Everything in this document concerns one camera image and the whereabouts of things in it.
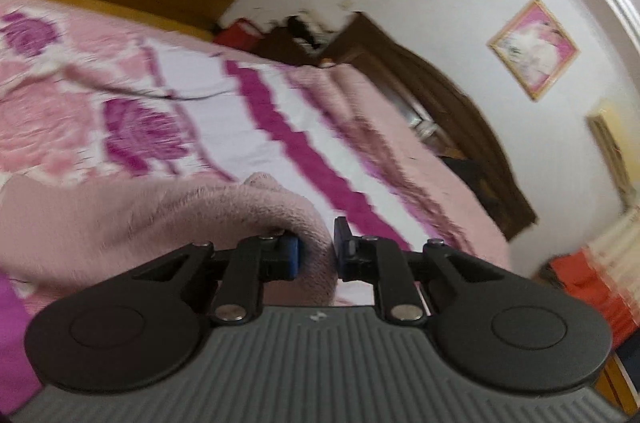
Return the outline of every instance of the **white logo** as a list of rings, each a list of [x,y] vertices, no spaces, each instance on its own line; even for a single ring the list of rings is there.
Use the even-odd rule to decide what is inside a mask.
[[[322,313],[322,311],[318,311],[318,312],[316,312],[315,315],[311,315],[309,318],[311,320],[313,320],[314,322],[319,322],[321,320],[324,320],[327,317],[328,317],[328,315],[326,313]]]

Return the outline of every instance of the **red fabric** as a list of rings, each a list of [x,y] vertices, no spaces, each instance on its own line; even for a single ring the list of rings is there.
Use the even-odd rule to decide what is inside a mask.
[[[558,257],[549,265],[569,295],[598,310],[609,323],[614,349],[638,329],[622,295],[607,286],[597,270],[591,267],[584,250]]]
[[[251,51],[262,38],[260,29],[247,18],[239,18],[225,31],[220,33],[213,42],[242,51]]]

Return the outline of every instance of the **framed picture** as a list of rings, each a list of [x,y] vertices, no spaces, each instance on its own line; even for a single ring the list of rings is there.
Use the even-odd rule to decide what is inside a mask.
[[[579,53],[541,0],[530,0],[488,45],[532,100],[539,100]]]

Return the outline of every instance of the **gray ribbed surface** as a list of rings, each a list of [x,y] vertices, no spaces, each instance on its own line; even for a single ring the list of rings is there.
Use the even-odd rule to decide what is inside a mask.
[[[591,389],[509,396],[450,369],[418,329],[372,308],[265,308],[216,330],[189,365],[148,389],[86,396],[46,387],[25,423],[600,423],[622,413]]]

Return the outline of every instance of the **purple flower print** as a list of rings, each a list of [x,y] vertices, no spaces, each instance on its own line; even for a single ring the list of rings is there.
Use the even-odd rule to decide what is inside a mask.
[[[143,107],[138,100],[107,100],[104,122],[109,131],[105,140],[108,158],[134,176],[149,173],[150,159],[170,162],[189,153],[175,117]]]
[[[0,28],[4,40],[18,55],[35,57],[49,44],[59,41],[55,26],[46,20],[30,18],[20,12],[9,13],[2,20],[9,23]]]

